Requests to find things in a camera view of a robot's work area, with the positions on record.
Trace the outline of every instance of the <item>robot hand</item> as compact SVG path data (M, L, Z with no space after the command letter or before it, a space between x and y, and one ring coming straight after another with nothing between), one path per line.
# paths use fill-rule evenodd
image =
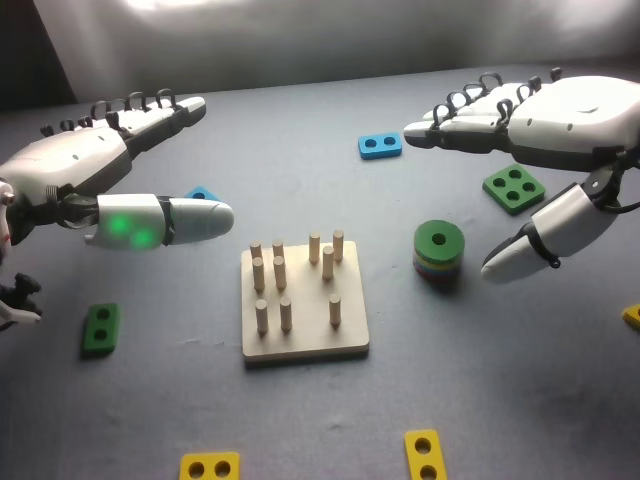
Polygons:
M140 106L134 108L137 99ZM95 234L85 236L87 244L130 250L207 240L231 229L233 211L218 201L103 195L131 171L140 153L193 126L206 113L200 97L176 102L164 89L155 100L147 105L146 97L136 92L121 101L120 110L112 110L115 101L98 102L77 126L63 120L58 134L50 125L43 127L44 139L0 165L0 263L38 225L80 229L97 224ZM105 116L98 119L101 106ZM0 331L7 324L36 321L25 312L39 320L27 299L39 287L28 291L23 280L19 285L16 280L13 290L0 289Z
M486 258L482 276L510 282L560 266L617 218L640 207L617 202L624 172L640 159L640 85L608 77L533 77L524 84L485 73L423 121L408 125L406 141L421 148L469 153L500 150L523 164L591 172L547 201L532 221ZM497 83L489 88L490 78Z

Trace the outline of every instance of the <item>wooden peg board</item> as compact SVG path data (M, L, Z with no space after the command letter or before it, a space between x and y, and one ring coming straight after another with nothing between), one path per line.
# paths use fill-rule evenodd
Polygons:
M320 251L330 243L320 245ZM315 265L309 262L309 246L284 248L287 287L276 288L273 250L262 249L265 288L257 292L253 285L251 251L242 252L242 352L246 363L311 358L328 355L362 354L369 350L369 327L364 307L362 279L355 242L344 242L341 262L334 262L333 278L322 279L322 256ZM341 297L342 321L337 328L329 322L329 296ZM291 300L293 327L289 333L280 328L280 298ZM268 304L269 331L257 330L255 304Z

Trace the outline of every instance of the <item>gray tablecloth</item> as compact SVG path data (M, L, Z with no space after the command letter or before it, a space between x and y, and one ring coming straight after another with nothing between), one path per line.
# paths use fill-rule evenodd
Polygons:
M548 67L499 70L522 81ZM481 72L206 94L206 117L139 156L112 193L203 185L234 208L228 235L139 254L57 226L33 232L2 274L35 276L45 316L0 334L0 478L174 480L183 454L232 450L244 480L404 479L403 435L425 428L439 431L453 480L640 478L640 335L620 315L640 303L638 216L559 271L496 287L482 261L528 219L481 188L508 155L358 155L358 136L401 132ZM0 158L87 111L0 117ZM549 195L585 177L527 169ZM638 200L637 179L623 203ZM413 231L433 218L466 236L447 295L411 264ZM240 252L336 228L358 245L368 358L246 370ZM122 308L118 347L81 361L84 315L105 302Z

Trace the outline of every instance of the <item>green light spot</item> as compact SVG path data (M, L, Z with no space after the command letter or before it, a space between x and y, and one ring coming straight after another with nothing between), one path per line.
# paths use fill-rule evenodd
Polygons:
M141 229L131 236L131 246L137 250L152 247L155 243L156 238L151 230Z
M112 235L126 235L131 230L131 218L128 215L114 215L109 220L109 231Z

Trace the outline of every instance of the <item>green square block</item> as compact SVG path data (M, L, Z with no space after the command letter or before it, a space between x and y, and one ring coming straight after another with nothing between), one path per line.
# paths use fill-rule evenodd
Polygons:
M84 356L104 356L116 349L120 308L115 303L92 305L82 342Z
M515 163L485 179L482 188L510 215L541 202L546 189Z

